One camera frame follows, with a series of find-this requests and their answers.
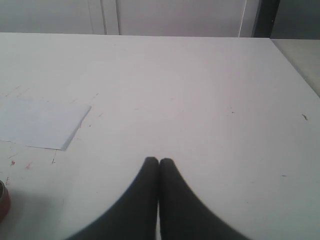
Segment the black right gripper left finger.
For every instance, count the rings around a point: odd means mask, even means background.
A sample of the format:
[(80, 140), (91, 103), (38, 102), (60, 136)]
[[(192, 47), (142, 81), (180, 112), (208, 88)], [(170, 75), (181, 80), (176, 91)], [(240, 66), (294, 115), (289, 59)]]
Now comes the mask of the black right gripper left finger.
[(159, 161), (147, 157), (123, 195), (70, 240), (154, 240), (158, 214)]

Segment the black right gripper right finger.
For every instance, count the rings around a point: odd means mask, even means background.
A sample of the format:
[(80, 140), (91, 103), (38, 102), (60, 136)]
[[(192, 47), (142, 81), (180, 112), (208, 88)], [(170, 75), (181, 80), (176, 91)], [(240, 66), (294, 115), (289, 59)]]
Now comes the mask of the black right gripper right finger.
[(159, 219), (163, 240), (247, 239), (198, 199), (172, 159), (160, 161), (159, 173)]

